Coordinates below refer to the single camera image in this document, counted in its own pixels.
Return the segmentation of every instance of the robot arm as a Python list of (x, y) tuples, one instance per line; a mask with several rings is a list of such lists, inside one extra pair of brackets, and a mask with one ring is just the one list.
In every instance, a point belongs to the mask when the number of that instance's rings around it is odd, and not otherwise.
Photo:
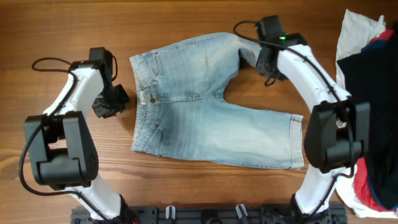
[[(68, 71), (76, 79), (69, 73), (68, 81), (54, 103), (42, 115), (26, 119), (25, 135), (28, 140), (34, 129), (45, 122), (29, 148), (30, 163), (38, 184), (64, 192), (80, 192), (80, 195), (71, 196), (90, 212), (94, 220), (103, 220), (101, 213), (108, 220), (133, 223), (134, 215), (122, 196), (111, 190), (98, 174), (98, 155), (85, 122), (91, 107), (98, 117), (108, 118), (122, 112), (129, 102), (123, 87), (112, 85), (112, 59), (112, 54), (102, 47), (90, 49), (89, 60), (73, 62)], [(66, 102), (48, 119), (48, 114), (57, 110), (73, 85)], [(67, 148), (50, 149), (48, 144), (58, 139), (66, 139)]]
[[(277, 16), (263, 18), (256, 23), (256, 29), (262, 45), (256, 70), (269, 79), (275, 78), (273, 83), (280, 77), (290, 79), (312, 112), (304, 139), (310, 165), (301, 188), (292, 196), (290, 219), (294, 223), (315, 222), (326, 214), (336, 178), (347, 176), (367, 151), (369, 104), (354, 104), (350, 93), (340, 88), (317, 62), (302, 36), (285, 35)], [(269, 43), (281, 45), (284, 50), (269, 48)], [(338, 121), (350, 123), (351, 128), (338, 129)]]

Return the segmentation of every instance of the light blue denim shorts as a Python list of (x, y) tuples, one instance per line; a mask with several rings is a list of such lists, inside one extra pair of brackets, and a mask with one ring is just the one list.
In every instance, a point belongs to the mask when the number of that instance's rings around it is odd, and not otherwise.
[(131, 57), (137, 87), (132, 150), (232, 166), (302, 167), (301, 115), (253, 110), (223, 98), (239, 60), (255, 66), (260, 49), (216, 33)]

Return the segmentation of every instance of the wooden table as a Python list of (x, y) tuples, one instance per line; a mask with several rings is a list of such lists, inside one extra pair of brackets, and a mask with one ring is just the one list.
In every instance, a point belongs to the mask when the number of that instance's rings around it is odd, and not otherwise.
[[(99, 155), (99, 172), (130, 205), (181, 207), (288, 203), (300, 187), (301, 170), (260, 170), (155, 157), (130, 150), (136, 117), (136, 87), (129, 57), (183, 39), (213, 32), (231, 32), (240, 20), (277, 14), (287, 32), (299, 32), (318, 61), (335, 76), (335, 55), (341, 22), (348, 8), (372, 19), (396, 18), (397, 1), (192, 1), (86, 2), (39, 4), (49, 1), (5, 0), (0, 4), (0, 223), (69, 223), (70, 210), (80, 205), (70, 196), (39, 197), (25, 191), (17, 165), (25, 144), (23, 123), (41, 114), (58, 96), (67, 76), (30, 69), (41, 57), (68, 61), (88, 59), (90, 47), (106, 47), (117, 58), (119, 75), (132, 103), (117, 117), (87, 123)], [(251, 26), (242, 27), (255, 37)], [(63, 67), (45, 63), (44, 67)], [(228, 102), (257, 109), (303, 114), (309, 112), (289, 81), (266, 88), (265, 78), (251, 69), (229, 84)], [(29, 160), (28, 183), (36, 189)], [(392, 223), (358, 219), (350, 223)]]

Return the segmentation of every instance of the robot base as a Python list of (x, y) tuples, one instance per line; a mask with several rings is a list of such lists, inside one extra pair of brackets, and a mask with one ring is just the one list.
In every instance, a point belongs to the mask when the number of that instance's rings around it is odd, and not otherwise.
[[(235, 208), (179, 208), (175, 209), (175, 219), (165, 219), (165, 209), (157, 207), (134, 207), (130, 209), (137, 215), (140, 224), (240, 224)], [(249, 224), (288, 224), (289, 204), (270, 204), (261, 207), (248, 207)], [(95, 224), (90, 213), (84, 209), (72, 210), (71, 224)], [(314, 224), (347, 224), (343, 204), (330, 205), (323, 220)]]

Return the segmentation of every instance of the waistband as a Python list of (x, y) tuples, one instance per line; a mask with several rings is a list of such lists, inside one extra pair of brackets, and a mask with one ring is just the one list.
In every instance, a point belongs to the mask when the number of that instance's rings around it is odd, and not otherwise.
[(142, 55), (130, 58), (137, 88), (137, 116), (132, 148), (144, 151), (155, 128), (159, 126), (159, 96)]

